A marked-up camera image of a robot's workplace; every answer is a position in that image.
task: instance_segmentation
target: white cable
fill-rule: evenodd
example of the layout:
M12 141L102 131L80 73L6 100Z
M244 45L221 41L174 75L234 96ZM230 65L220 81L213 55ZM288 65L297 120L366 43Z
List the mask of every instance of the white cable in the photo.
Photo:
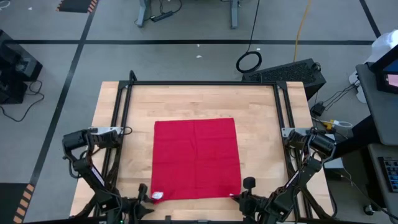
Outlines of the white cable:
M10 1L0 1L0 4L2 4L2 3L6 3L6 5L5 6L0 6L0 11L2 10L2 9L5 9L5 8L7 8L8 6L10 6L10 4L11 4L11 2Z
M322 123L333 124L333 125L336 125L336 126L339 126L339 127L342 127L342 128L352 128L353 127L353 125L350 122L347 122L347 121L334 120L334 122L330 122L330 121L322 121L322 120L316 119L314 117L311 117L311 118L314 119L315 121L319 121L319 122L322 122Z

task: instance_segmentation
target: wooden tabletop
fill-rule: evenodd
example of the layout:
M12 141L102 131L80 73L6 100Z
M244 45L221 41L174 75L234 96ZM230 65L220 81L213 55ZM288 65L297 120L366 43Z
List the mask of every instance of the wooden tabletop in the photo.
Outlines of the wooden tabletop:
M312 127L303 84L287 84L296 128ZM118 82L102 83L93 126L111 124L117 87ZM288 127L282 91L280 100L285 125ZM145 183L150 188L155 121L211 118L234 118L241 175L242 178L256 178L254 194L269 196L286 183L288 177L271 86L138 85L132 88L127 118L127 126L132 128L132 134L124 137L116 185L121 195L136 197L140 183ZM102 169L104 152L105 150L101 150L93 156L98 170ZM333 209L324 171L314 175L307 187L317 202L331 215ZM70 215L80 212L93 195L94 192L87 183L79 179ZM301 197L299 204L300 213L305 217ZM243 218L238 204L230 198L173 200L146 207L155 209L154 213L144 217L146 220L164 220L166 215L171 215L173 220L239 221Z

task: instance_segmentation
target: desk leg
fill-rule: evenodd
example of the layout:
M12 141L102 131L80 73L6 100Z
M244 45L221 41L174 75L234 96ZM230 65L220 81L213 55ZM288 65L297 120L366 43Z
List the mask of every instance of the desk leg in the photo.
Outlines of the desk leg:
M352 128L353 137L336 146L334 158L362 149L371 143L380 143L379 135L372 116L368 116Z
M150 0L139 0L139 15L137 18L136 25L138 27L144 26L145 22L145 14L147 12L147 9L150 8Z
M238 0L231 1L231 29L238 28Z

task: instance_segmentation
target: red towel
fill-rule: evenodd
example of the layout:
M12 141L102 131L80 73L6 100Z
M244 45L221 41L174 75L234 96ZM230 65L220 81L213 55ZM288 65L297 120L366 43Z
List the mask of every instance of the red towel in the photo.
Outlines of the red towel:
M155 122L150 191L158 202L240 194L234 119Z

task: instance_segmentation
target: black floor stripe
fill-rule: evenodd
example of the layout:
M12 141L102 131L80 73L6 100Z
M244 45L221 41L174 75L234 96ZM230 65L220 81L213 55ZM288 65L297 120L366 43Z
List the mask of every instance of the black floor stripe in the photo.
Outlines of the black floor stripe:
M376 37L379 38L381 36L381 33L379 31L379 28L377 28L376 22L373 19L371 11L368 8L368 5L366 4L365 0L359 0L359 1L361 3L363 11L365 12L365 15L368 18L368 21L369 21L369 23L370 23L370 25L372 27L374 35L376 35Z
M57 107L54 111L54 115L52 116L49 130L47 131L47 134L45 135L45 139L44 139L42 148L40 150L39 158L37 159L36 165L35 165L33 173L32 173L32 177L30 178L30 183L33 184L34 186L36 186L37 182L39 181L40 173L41 173L41 171L43 169L43 165L44 165L44 160L47 157L47 153L49 152L49 148L50 148L50 144L51 144L54 132L55 132L55 128L57 127L58 121L60 119L63 104L65 103L65 99L67 98L70 84L72 83L72 79L75 74L79 59L80 59L81 51L83 50L84 41L87 38L88 31L90 29L91 23L93 22L95 10L96 10L96 8L87 18L85 28L80 37L79 44L78 44L78 47L75 52L75 56L73 56L73 60L70 65L67 78L65 80L65 83L63 84L61 95L60 95L60 98L58 99Z
M13 40L13 44L81 44L81 40ZM250 40L83 40L90 45L249 44ZM374 40L299 40L299 45L371 45ZM294 45L295 40L253 40L252 44Z

